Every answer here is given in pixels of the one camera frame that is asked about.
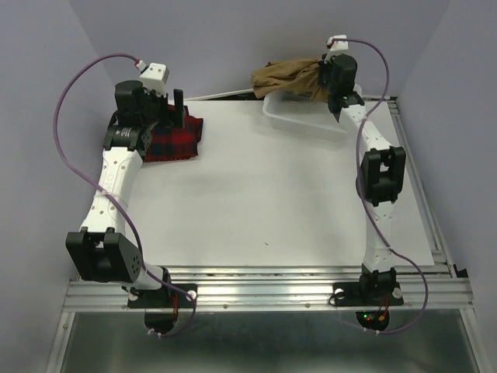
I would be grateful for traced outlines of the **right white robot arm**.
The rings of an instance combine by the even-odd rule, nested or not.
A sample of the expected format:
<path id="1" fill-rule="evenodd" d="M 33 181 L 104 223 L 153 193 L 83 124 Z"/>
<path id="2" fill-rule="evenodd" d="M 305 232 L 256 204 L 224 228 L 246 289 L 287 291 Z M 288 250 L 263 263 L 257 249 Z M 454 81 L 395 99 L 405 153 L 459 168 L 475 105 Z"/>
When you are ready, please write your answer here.
<path id="1" fill-rule="evenodd" d="M 370 120 L 357 92 L 356 60 L 348 54 L 324 56 L 318 83 L 328 92 L 328 109 L 337 122 L 356 130 L 356 192 L 366 213 L 366 249 L 357 281 L 333 285 L 330 303 L 338 307 L 375 306 L 403 299 L 390 250 L 394 205 L 404 184 L 406 153 Z"/>

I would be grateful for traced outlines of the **tan brown skirt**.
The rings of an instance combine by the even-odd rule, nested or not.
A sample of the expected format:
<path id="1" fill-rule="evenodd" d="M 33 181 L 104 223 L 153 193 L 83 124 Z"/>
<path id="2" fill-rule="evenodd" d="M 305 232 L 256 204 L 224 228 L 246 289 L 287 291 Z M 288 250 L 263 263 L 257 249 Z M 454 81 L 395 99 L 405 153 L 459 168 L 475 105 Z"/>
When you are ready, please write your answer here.
<path id="1" fill-rule="evenodd" d="M 276 90 L 310 93 L 311 101 L 325 103 L 328 91 L 318 84 L 318 62 L 317 58 L 269 62 L 251 74 L 252 91 L 258 99 Z"/>

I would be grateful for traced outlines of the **red polka dot skirt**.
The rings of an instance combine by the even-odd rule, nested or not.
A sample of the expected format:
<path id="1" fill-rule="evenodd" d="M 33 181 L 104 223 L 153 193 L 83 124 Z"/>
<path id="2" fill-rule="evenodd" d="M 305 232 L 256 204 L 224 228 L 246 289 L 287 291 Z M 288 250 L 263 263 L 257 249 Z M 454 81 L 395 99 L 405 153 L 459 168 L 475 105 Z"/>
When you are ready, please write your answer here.
<path id="1" fill-rule="evenodd" d="M 176 157 L 152 157 L 152 156 L 146 156 L 144 159 L 145 163 L 154 163 L 154 162 L 180 162 L 180 161 L 186 161 L 190 159 L 196 158 L 195 155 L 183 155 L 183 156 L 176 156 Z"/>

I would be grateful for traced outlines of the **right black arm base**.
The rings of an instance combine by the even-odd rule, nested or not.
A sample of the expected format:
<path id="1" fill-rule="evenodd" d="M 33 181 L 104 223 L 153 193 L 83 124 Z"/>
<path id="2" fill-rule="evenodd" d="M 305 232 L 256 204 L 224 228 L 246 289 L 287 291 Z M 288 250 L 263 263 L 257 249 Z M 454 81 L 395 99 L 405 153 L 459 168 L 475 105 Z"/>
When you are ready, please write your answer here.
<path id="1" fill-rule="evenodd" d="M 328 303 L 337 308 L 357 308 L 357 322 L 366 330 L 384 332 L 390 322 L 390 308 L 404 305 L 399 287 L 389 290 L 363 290 L 359 282 L 337 282 L 332 285 Z"/>

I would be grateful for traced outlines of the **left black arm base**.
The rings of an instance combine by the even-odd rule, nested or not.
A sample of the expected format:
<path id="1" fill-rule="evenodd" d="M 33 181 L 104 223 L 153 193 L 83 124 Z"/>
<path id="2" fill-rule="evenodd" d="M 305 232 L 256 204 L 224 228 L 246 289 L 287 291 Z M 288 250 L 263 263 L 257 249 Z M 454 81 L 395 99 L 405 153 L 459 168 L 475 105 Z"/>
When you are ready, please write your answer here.
<path id="1" fill-rule="evenodd" d="M 184 333 L 196 313 L 198 286 L 194 283 L 175 284 L 179 291 L 169 288 L 127 291 L 127 307 L 144 310 L 144 326 L 149 335 L 159 338 Z"/>

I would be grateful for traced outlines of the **aluminium frame rails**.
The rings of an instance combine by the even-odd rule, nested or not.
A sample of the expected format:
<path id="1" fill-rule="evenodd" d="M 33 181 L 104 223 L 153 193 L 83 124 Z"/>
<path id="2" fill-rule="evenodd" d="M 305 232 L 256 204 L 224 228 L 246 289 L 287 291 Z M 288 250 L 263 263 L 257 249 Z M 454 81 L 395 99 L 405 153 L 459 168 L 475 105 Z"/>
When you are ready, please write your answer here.
<path id="1" fill-rule="evenodd" d="M 129 212 L 149 263 L 177 285 L 173 336 L 146 330 L 117 284 L 72 281 L 50 372 L 490 372 L 474 296 L 443 247 L 412 161 L 391 226 L 404 304 L 382 334 L 333 296 L 361 272 L 366 219 L 354 190 L 355 131 L 305 136 L 260 101 L 190 100 L 198 158 L 147 164 Z"/>

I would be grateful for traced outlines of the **red black plaid skirt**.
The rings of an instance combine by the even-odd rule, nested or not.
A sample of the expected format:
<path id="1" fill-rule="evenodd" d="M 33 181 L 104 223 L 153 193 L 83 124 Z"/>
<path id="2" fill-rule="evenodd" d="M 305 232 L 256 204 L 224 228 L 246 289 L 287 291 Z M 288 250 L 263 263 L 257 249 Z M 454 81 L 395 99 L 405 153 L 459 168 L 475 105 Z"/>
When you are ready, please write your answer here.
<path id="1" fill-rule="evenodd" d="M 155 127 L 152 130 L 152 142 L 148 147 L 146 156 L 176 157 L 195 155 L 197 157 L 199 155 L 198 148 L 202 140 L 204 120 L 201 117 L 192 116 L 188 107 L 185 108 L 185 111 L 184 127 Z"/>

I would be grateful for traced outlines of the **white plastic basket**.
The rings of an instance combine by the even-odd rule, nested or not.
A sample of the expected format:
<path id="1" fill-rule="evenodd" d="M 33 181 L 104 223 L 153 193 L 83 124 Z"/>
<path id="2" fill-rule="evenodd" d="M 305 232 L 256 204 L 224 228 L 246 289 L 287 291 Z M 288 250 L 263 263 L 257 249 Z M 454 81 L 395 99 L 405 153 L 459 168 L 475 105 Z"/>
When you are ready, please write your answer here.
<path id="1" fill-rule="evenodd" d="M 308 92 L 273 91 L 264 97 L 262 112 L 278 130 L 327 141 L 341 141 L 350 134 L 329 112 L 327 103 L 312 101 Z"/>

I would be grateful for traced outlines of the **white board strip behind table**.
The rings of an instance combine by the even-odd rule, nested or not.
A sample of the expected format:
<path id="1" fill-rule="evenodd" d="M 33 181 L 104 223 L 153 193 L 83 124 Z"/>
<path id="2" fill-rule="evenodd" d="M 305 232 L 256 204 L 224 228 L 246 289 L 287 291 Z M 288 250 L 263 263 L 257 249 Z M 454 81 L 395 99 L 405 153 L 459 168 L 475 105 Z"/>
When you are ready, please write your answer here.
<path id="1" fill-rule="evenodd" d="M 252 89 L 241 89 L 241 90 L 235 90 L 235 91 L 230 91 L 230 92 L 221 92 L 221 93 L 215 93 L 215 94 L 210 94 L 210 95 L 204 95 L 204 96 L 196 96 L 196 97 L 189 97 L 186 98 L 185 101 L 205 101 L 205 100 L 213 100 L 213 99 L 221 99 L 221 100 L 227 100 L 230 99 L 231 97 L 234 97 L 235 99 L 239 99 L 240 96 L 246 96 L 250 95 L 253 93 Z"/>

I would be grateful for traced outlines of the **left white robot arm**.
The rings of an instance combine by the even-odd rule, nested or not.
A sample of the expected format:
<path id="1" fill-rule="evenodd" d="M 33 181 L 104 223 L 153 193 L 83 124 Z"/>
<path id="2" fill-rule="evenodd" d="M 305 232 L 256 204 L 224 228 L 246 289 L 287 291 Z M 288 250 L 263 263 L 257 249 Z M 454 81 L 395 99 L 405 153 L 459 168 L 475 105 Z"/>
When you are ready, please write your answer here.
<path id="1" fill-rule="evenodd" d="M 127 228 L 137 232 L 127 209 L 153 129 L 185 123 L 183 92 L 174 89 L 170 106 L 158 90 L 128 80 L 116 84 L 114 98 L 96 192 L 80 229 L 68 233 L 65 245 L 82 280 L 121 284 L 135 297 L 146 295 L 163 306 L 172 300 L 169 272 L 145 262 L 140 238 L 127 238 Z"/>

